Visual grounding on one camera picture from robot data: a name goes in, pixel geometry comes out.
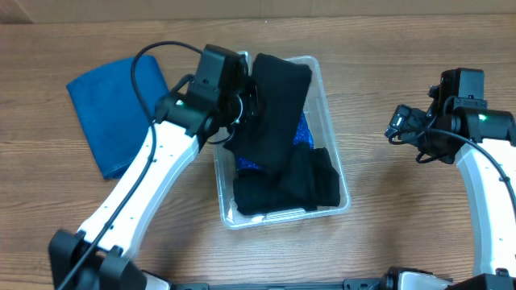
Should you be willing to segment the blue glitter cloth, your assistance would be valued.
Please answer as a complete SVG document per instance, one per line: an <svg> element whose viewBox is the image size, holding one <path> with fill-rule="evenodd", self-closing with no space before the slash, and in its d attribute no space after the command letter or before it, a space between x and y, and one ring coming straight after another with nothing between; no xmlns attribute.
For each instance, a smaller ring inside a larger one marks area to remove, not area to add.
<svg viewBox="0 0 516 290"><path fill-rule="evenodd" d="M314 148L314 139L310 132L310 128L308 126L308 122L306 120L306 116L302 113L300 120L298 122L296 135L293 138L293 145L297 145L299 143L307 143L310 149ZM243 171L243 170L257 170L264 171L264 169L251 160L245 159L244 157L235 157L235 170Z"/></svg>

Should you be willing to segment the clear plastic container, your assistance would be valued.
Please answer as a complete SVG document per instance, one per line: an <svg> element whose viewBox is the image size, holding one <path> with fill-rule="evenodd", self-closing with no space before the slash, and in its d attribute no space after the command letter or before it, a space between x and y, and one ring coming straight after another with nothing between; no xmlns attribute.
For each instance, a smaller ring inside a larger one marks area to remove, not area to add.
<svg viewBox="0 0 516 290"><path fill-rule="evenodd" d="M213 149L219 211L223 225L230 230L338 215L346 213L351 206L350 193L335 140L319 63L313 56L294 56L290 57L288 61L295 64L306 64L312 71L312 80L308 88L303 114L314 146L328 150L331 164L339 173L339 205L336 207L319 206L315 211L299 208L251 216L242 215L237 210L233 193L233 180L236 177L235 157L219 144Z"/></svg>

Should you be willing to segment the blue denim cloth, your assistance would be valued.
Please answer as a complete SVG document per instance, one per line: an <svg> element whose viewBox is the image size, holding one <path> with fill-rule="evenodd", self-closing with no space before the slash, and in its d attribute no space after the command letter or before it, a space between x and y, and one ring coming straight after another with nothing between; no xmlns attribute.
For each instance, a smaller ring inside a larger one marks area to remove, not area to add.
<svg viewBox="0 0 516 290"><path fill-rule="evenodd" d="M131 84L132 58L104 64L66 85L79 123L104 179L128 169L148 133Z"/></svg>

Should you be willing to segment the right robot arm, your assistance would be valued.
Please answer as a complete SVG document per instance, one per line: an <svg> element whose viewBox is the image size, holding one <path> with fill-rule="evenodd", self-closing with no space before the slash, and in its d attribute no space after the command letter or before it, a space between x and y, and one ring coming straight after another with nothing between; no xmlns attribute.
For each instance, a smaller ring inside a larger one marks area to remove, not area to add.
<svg viewBox="0 0 516 290"><path fill-rule="evenodd" d="M459 283L408 269L385 277L393 289L513 289L515 287L515 123L511 113L472 106L427 112L399 105L385 132L409 143L421 164L455 164L464 181L472 221L472 278Z"/></svg>

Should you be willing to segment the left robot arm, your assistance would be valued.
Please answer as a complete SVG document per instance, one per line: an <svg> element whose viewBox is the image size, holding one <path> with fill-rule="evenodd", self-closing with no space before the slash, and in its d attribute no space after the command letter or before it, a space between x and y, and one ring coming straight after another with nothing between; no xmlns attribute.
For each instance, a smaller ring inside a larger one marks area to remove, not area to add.
<svg viewBox="0 0 516 290"><path fill-rule="evenodd" d="M206 140L256 108L248 77L209 86L187 75L156 102L139 152L108 198L75 234L59 230L49 244L57 289L170 289L134 261L150 221Z"/></svg>

